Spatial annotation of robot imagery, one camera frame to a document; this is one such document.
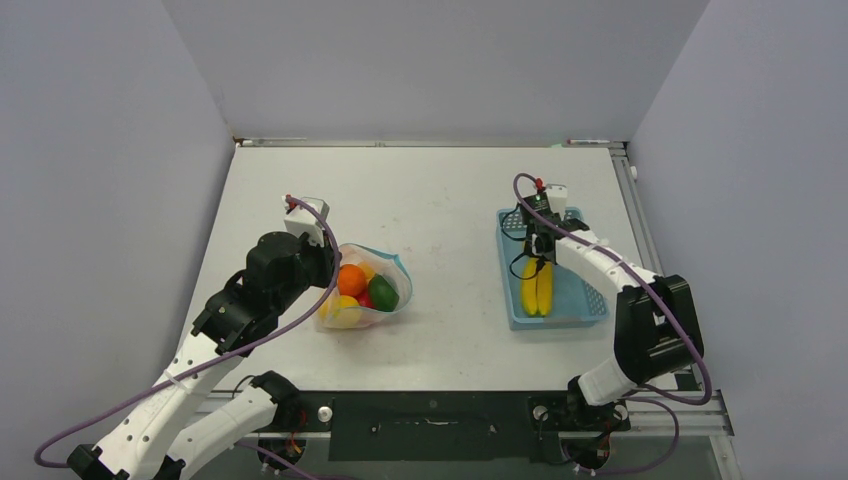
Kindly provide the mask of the yellow lemon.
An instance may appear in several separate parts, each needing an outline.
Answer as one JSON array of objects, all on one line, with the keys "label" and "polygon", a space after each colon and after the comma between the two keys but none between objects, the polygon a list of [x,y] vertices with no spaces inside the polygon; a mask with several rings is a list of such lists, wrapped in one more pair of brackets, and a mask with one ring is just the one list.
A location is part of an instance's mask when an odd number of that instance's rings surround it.
[{"label": "yellow lemon", "polygon": [[335,297],[333,295],[328,296],[325,301],[319,307],[317,311],[317,315],[320,321],[325,321],[329,316],[332,315],[332,308],[334,305]]}]

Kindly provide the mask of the green pepper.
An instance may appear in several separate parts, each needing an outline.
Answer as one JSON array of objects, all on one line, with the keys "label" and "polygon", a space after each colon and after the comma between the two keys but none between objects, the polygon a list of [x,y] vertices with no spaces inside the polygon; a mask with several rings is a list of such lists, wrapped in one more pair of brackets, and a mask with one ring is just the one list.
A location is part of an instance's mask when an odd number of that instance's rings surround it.
[{"label": "green pepper", "polygon": [[392,312],[399,304],[399,294],[392,284],[382,275],[376,275],[368,283],[368,292],[375,305],[375,310]]}]

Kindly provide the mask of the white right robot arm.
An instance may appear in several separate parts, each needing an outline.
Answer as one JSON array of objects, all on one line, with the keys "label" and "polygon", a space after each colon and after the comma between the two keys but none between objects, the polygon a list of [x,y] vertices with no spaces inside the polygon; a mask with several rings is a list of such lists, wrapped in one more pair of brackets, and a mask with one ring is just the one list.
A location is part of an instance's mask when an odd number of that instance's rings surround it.
[{"label": "white right robot arm", "polygon": [[689,405],[705,404],[712,380],[686,280],[664,277],[628,261],[584,222],[554,212],[544,192],[519,199],[517,207],[525,224],[525,254],[575,273],[614,311],[611,352],[572,379],[569,388],[576,393],[564,403],[567,419],[589,428],[604,416],[605,405],[638,388],[650,390],[655,378],[691,365],[700,371],[705,393],[668,397]]}]

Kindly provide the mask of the orange fruit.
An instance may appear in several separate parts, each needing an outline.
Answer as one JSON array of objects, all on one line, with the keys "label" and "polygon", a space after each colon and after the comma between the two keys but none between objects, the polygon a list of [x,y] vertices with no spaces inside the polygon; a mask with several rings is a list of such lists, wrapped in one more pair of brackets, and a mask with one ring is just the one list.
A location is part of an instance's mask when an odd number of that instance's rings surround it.
[{"label": "orange fruit", "polygon": [[355,264],[341,266],[337,278],[337,290],[340,295],[357,297],[367,289],[369,278],[365,271]]}]

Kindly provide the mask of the red apple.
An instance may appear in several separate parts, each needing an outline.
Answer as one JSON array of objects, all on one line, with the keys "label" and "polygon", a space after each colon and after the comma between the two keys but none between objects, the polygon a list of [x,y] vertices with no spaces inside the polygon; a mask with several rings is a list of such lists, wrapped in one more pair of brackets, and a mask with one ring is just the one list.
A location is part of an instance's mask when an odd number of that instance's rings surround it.
[{"label": "red apple", "polygon": [[367,290],[364,290],[359,295],[356,296],[358,304],[366,309],[374,310],[375,305],[372,301],[372,298]]}]

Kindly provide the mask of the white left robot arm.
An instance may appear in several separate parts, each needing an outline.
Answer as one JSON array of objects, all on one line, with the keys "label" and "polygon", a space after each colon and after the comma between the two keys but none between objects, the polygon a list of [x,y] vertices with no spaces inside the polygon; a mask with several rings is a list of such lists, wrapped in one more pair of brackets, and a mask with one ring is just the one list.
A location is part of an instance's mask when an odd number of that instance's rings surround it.
[{"label": "white left robot arm", "polygon": [[324,231],[263,235],[244,269],[207,301],[171,364],[150,393],[94,444],[67,459],[81,479],[151,479],[190,417],[211,390],[252,351],[268,342],[280,316],[312,287],[329,290],[338,273],[338,243]]}]

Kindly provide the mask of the clear zip top bag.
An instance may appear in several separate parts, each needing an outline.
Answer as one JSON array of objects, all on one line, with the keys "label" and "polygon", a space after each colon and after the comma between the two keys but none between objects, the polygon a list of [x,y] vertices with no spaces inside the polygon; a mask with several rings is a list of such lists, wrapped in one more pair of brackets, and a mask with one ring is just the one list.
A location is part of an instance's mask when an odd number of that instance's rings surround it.
[{"label": "clear zip top bag", "polygon": [[339,246],[341,272],[314,319],[323,329],[368,328],[403,310],[413,296],[409,272],[399,255],[364,245]]}]

